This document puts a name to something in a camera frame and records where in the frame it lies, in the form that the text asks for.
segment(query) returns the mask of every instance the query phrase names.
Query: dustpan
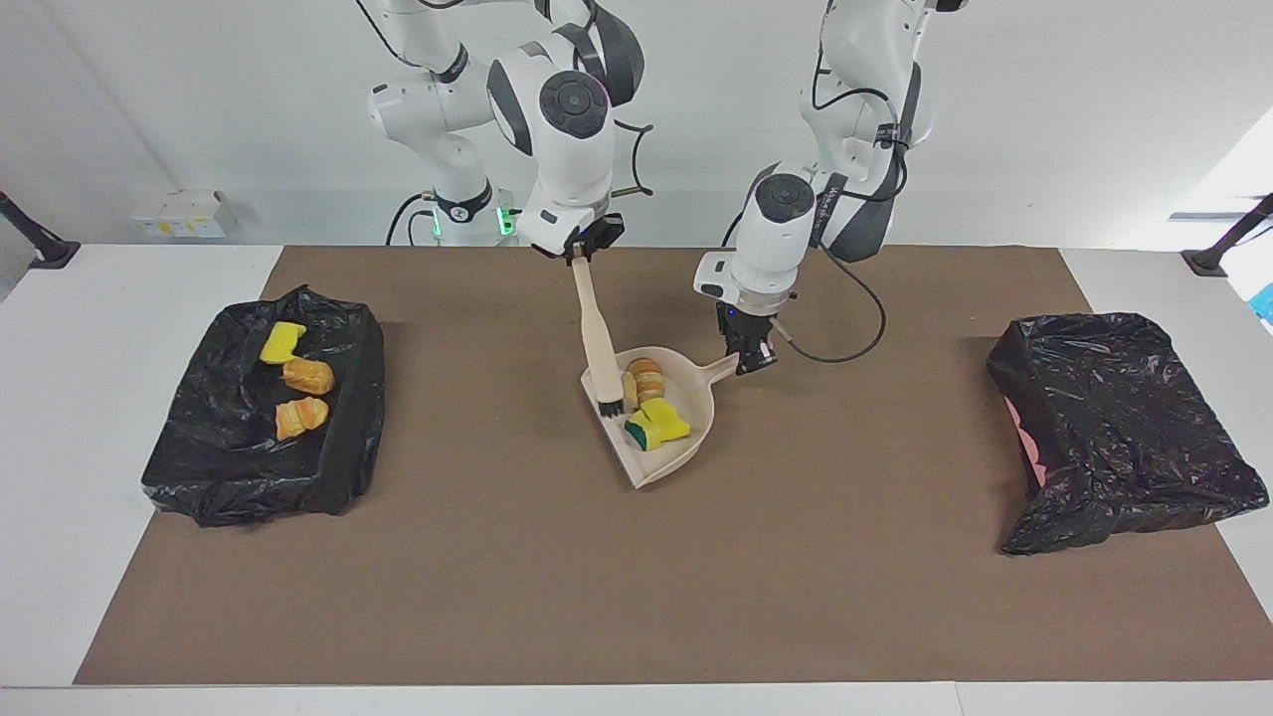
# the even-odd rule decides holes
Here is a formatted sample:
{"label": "dustpan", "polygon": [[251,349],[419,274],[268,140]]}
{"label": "dustpan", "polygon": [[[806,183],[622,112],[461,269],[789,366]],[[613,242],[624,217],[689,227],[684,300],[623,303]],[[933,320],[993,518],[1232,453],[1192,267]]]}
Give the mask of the dustpan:
{"label": "dustpan", "polygon": [[708,431],[712,429],[712,423],[715,420],[715,399],[712,395],[712,386],[735,375],[738,357],[728,355],[710,366],[701,367],[670,348],[652,347],[625,350],[615,355],[615,363],[622,369],[636,358],[649,358],[663,369],[665,397],[676,408],[681,419],[690,424],[689,437],[643,452],[636,441],[624,431],[626,415],[602,417],[597,408],[592,371],[584,371],[579,380],[588,395],[588,404],[593,414],[601,420],[610,446],[619,457],[624,471],[628,473],[628,479],[631,480],[634,488],[642,488],[679,470],[703,446]]}

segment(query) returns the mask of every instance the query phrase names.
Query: garbage bag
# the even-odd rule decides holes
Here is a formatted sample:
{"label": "garbage bag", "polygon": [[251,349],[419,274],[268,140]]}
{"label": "garbage bag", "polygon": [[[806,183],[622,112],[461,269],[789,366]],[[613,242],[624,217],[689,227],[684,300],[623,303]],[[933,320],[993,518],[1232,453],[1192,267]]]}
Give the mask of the garbage bag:
{"label": "garbage bag", "polygon": [[1269,503],[1171,339],[1144,316],[1017,320],[988,367],[1030,464],[1032,498],[1007,554],[1193,527]]}
{"label": "garbage bag", "polygon": [[[279,441],[275,406],[306,397],[258,358],[276,321],[306,326],[295,354],[323,361],[336,387],[326,426]],[[384,422],[384,339],[362,303],[307,287],[278,301],[230,306],[186,368],[141,478],[160,510],[201,526],[286,512],[340,513],[367,492]]]}

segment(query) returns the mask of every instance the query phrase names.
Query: brush handle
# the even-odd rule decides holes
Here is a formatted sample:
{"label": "brush handle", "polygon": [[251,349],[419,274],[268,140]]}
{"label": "brush handle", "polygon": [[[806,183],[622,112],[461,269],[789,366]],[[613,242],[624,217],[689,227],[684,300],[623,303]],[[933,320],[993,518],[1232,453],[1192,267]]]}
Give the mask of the brush handle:
{"label": "brush handle", "polygon": [[597,294],[592,288],[592,271],[587,259],[575,259],[574,288],[579,292],[579,333],[583,335],[583,353],[592,371],[592,387],[597,403],[619,403],[624,399],[624,382],[619,378],[615,345],[610,341],[610,327],[597,307]]}

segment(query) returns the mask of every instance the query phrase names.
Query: sponge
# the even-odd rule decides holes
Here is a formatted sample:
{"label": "sponge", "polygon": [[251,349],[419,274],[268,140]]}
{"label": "sponge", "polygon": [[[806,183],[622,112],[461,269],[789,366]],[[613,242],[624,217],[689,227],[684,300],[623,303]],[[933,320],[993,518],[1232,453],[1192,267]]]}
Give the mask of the sponge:
{"label": "sponge", "polygon": [[642,403],[640,410],[624,423],[624,429],[645,452],[657,450],[665,442],[690,434],[690,424],[682,420],[676,414],[676,408],[672,408],[672,404],[662,397],[652,397]]}
{"label": "sponge", "polygon": [[300,343],[300,336],[306,335],[306,327],[299,324],[279,321],[270,329],[270,340],[261,348],[261,362],[271,366],[281,366],[295,358],[292,354]]}

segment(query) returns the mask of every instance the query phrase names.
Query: pastry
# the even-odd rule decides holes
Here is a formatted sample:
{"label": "pastry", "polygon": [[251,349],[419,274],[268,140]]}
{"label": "pastry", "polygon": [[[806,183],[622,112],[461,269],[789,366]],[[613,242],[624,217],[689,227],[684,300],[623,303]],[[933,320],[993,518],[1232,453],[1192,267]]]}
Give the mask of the pastry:
{"label": "pastry", "polygon": [[274,410],[278,437],[283,441],[318,428],[327,422],[327,404],[317,397],[284,403]]}
{"label": "pastry", "polygon": [[644,405],[647,400],[663,397],[663,369],[649,358],[638,358],[628,364],[628,372],[636,381],[636,403]]}
{"label": "pastry", "polygon": [[322,361],[293,358],[283,364],[283,382],[309,395],[327,395],[336,387],[336,373]]}

